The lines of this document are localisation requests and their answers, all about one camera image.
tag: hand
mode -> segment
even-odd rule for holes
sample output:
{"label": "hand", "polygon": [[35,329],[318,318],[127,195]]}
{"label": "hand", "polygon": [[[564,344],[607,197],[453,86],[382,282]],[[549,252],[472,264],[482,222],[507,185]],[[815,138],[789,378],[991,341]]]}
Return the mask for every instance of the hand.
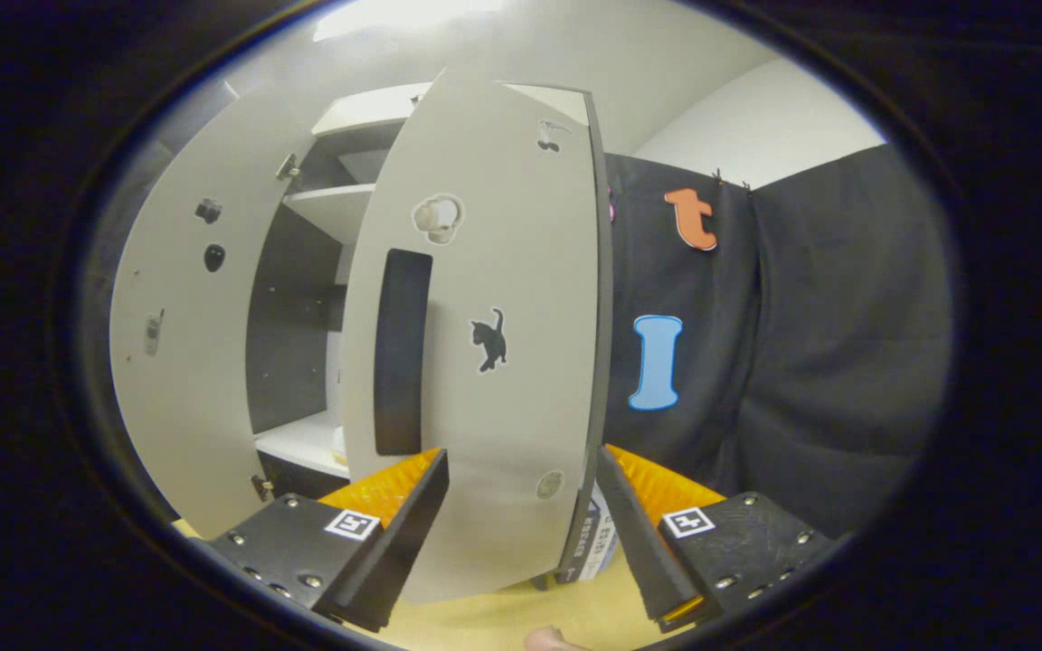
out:
{"label": "hand", "polygon": [[540,627],[524,636],[524,651],[588,651],[566,642],[555,627]]}

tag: open cabinet door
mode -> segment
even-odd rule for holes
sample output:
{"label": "open cabinet door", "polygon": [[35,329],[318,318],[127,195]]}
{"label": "open cabinet door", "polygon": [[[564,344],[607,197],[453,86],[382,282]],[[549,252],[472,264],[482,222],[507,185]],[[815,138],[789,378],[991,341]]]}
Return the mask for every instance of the open cabinet door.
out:
{"label": "open cabinet door", "polygon": [[[400,460],[404,450],[386,440],[411,440],[417,423],[424,449],[448,450],[448,495],[402,593],[408,601],[488,593],[561,564],[592,441],[593,144],[587,124],[550,103],[447,71],[380,170],[345,305],[343,421],[352,478]],[[398,357],[379,331],[400,333]],[[380,431],[381,383],[404,384],[392,393],[410,396],[408,412],[411,395],[421,396],[400,432]]]}
{"label": "open cabinet door", "polygon": [[204,537],[264,506],[245,342],[264,240],[313,136],[270,87],[238,99],[167,167],[127,236],[111,296],[110,357],[148,474]]}

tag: wooden floor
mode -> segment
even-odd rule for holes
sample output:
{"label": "wooden floor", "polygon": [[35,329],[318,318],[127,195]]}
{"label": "wooden floor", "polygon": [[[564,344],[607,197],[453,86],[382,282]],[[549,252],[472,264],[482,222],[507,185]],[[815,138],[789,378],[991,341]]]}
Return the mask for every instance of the wooden floor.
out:
{"label": "wooden floor", "polygon": [[[187,523],[176,528],[195,535]],[[520,651],[524,636],[545,626],[559,627],[568,642],[591,651],[628,651],[669,637],[646,619],[620,547],[613,564],[592,581],[551,585],[544,593],[524,582],[426,605],[397,602],[389,626],[373,637],[410,651]]]}

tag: blue letter i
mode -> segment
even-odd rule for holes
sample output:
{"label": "blue letter i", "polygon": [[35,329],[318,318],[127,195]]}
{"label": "blue letter i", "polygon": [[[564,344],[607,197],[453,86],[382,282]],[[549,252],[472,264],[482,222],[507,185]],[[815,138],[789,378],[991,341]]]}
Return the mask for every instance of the blue letter i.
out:
{"label": "blue letter i", "polygon": [[677,402],[674,342],[681,330],[683,321],[677,317],[646,315],[634,320],[634,331],[641,335],[641,378],[638,392],[629,396],[629,407],[652,411]]}

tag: black handle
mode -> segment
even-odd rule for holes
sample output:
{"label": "black handle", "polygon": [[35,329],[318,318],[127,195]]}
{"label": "black handle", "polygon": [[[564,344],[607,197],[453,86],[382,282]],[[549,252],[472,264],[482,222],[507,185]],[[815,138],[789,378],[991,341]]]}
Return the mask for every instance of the black handle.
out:
{"label": "black handle", "polygon": [[433,256],[389,249],[376,314],[373,425],[376,454],[421,452],[425,311]]}

